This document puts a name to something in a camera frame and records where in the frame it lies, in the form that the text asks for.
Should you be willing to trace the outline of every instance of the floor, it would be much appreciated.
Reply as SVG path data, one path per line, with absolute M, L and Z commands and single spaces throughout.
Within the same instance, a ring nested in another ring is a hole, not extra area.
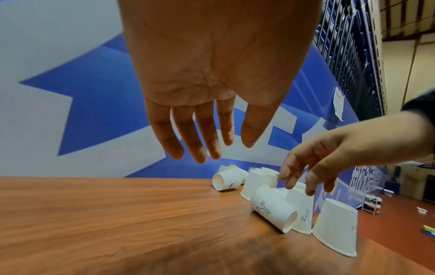
M 435 203 L 400 195 L 381 198 L 375 216 L 359 211 L 358 233 L 435 272 L 435 238 L 421 233 L 423 225 L 435 228 Z M 417 206 L 428 213 L 419 214 Z

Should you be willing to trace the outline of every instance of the black sleeve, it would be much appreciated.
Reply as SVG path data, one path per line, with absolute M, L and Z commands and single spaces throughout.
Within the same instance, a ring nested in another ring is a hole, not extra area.
M 402 111 L 407 110 L 420 111 L 425 114 L 435 126 L 435 88 L 405 103 L 402 107 Z

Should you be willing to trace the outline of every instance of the yellow object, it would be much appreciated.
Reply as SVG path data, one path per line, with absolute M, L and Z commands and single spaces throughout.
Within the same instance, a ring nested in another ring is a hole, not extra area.
M 427 225 L 423 225 L 424 230 L 429 231 L 430 233 L 435 233 L 435 228 L 431 228 Z

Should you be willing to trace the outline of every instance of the reaching hand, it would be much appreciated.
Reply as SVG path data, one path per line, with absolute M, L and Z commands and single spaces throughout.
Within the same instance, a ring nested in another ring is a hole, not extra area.
M 214 159 L 234 141 L 235 96 L 248 102 L 242 142 L 252 147 L 282 103 L 308 51 L 320 0 L 119 0 L 128 49 L 150 124 L 175 159 Z
M 308 165 L 306 193 L 314 195 L 324 183 L 331 192 L 340 172 L 359 165 L 386 165 L 425 157 L 433 153 L 435 129 L 417 112 L 350 124 L 323 133 L 293 148 L 285 159 L 279 179 L 292 189 Z

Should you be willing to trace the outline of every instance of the wood grain surface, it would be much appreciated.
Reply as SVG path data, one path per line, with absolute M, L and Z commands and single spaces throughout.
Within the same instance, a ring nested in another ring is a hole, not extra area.
M 0 178 L 0 274 L 430 274 L 363 237 L 282 234 L 210 180 Z

